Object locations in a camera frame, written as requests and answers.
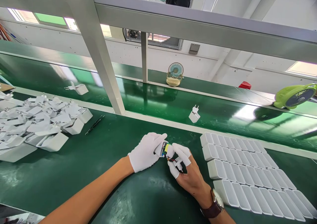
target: white glove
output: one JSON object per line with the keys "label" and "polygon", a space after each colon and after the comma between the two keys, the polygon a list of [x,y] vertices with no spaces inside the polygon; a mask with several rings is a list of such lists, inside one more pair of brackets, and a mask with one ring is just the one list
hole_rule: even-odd
{"label": "white glove", "polygon": [[[189,149],[177,143],[173,143],[172,146],[176,154],[178,154],[178,159],[181,159],[185,166],[189,166],[191,164],[189,157],[192,155]],[[169,170],[171,171],[172,175],[174,176],[175,179],[177,179],[179,176],[179,171],[177,170],[173,162],[168,161],[167,164],[169,166]]]}
{"label": "white glove", "polygon": [[158,161],[159,156],[154,154],[155,148],[163,142],[167,134],[150,132],[142,138],[140,143],[128,154],[134,172],[139,172]]}

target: window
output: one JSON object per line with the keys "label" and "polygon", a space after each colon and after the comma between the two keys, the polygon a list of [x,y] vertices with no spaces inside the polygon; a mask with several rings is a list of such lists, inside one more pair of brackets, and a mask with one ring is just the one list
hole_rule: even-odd
{"label": "window", "polygon": [[26,21],[26,22],[37,23],[37,24],[39,23],[32,12],[16,10],[16,9],[8,9],[8,10],[17,21]]}
{"label": "window", "polygon": [[[10,9],[10,8],[8,8],[8,10],[17,21],[43,24],[48,26],[55,26],[55,27],[60,27],[64,29],[69,29],[72,31],[79,31],[76,21],[71,18],[63,18],[63,17],[41,14],[41,13],[32,13],[28,11]],[[100,24],[100,26],[102,29],[103,36],[112,37],[110,27],[108,25]]]}
{"label": "window", "polygon": [[40,24],[44,24],[48,26],[57,26],[57,27],[68,29],[68,26],[63,17],[40,14],[40,13],[34,13],[34,15]]}
{"label": "window", "polygon": [[[133,29],[124,29],[123,31],[124,36],[127,41],[133,41],[141,43],[141,32]],[[158,35],[149,33],[148,34],[148,43],[149,45],[165,47],[175,50],[181,49],[181,42],[182,40],[179,38]]]}
{"label": "window", "polygon": [[288,72],[317,77],[317,65],[298,61],[293,64]]}
{"label": "window", "polygon": [[100,24],[100,26],[101,26],[101,30],[102,30],[103,36],[112,37],[111,36],[110,27],[108,25]]}

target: hand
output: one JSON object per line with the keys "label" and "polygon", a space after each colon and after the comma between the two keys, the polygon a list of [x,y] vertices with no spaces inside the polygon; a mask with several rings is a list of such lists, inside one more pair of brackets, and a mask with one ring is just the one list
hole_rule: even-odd
{"label": "hand", "polygon": [[154,154],[155,148],[163,142],[167,134],[150,132],[142,138],[140,143],[128,154],[134,172],[139,172],[158,161],[159,156]]}
{"label": "hand", "polygon": [[189,192],[203,209],[212,205],[211,188],[204,181],[198,165],[187,147],[173,143],[174,151],[183,160],[187,174],[180,173],[172,162],[167,162],[169,169],[178,182],[187,192]]}

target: wristwatch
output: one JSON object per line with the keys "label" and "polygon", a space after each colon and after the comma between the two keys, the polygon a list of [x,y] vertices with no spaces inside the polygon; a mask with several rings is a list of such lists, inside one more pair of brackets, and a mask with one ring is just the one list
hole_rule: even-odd
{"label": "wristwatch", "polygon": [[210,192],[211,192],[211,198],[212,198],[212,205],[210,206],[210,208],[200,209],[200,210],[206,218],[215,218],[224,209],[224,203],[221,200],[221,197],[219,196],[219,194],[214,189],[211,190]]}

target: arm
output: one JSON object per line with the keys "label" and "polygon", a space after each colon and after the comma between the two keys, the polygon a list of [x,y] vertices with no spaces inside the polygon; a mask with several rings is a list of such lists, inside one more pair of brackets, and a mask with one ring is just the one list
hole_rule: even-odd
{"label": "arm", "polygon": [[[187,147],[173,143],[174,151],[183,160],[186,166],[187,174],[180,173],[176,167],[167,162],[170,171],[178,184],[189,192],[199,203],[202,209],[207,209],[212,205],[211,187],[204,181],[199,167]],[[209,219],[212,224],[235,224],[235,221],[223,209],[223,211],[215,218]]]}
{"label": "arm", "polygon": [[112,190],[133,172],[129,157],[121,158],[99,178],[50,213],[40,224],[87,224]]}
{"label": "arm", "polygon": [[55,209],[40,224],[87,224],[112,190],[132,173],[144,170],[158,161],[155,148],[167,137],[149,133],[128,156]]}

